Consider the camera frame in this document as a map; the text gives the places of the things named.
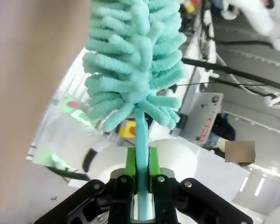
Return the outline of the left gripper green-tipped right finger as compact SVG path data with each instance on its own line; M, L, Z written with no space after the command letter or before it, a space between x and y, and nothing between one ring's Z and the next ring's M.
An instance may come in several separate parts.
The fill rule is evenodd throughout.
M198 224L252 224L253 219L194 178L178 182L165 175L159 166L158 150L150 147L150 192L153 195L155 222L177 224L177 212Z

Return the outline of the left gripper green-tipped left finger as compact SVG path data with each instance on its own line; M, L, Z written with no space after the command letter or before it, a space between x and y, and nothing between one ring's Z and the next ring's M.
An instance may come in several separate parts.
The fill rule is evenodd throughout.
M135 149L127 149L125 168L112 171L108 183L90 180L36 220L36 223L86 224L108 211L109 224L129 224L133 198L137 193Z

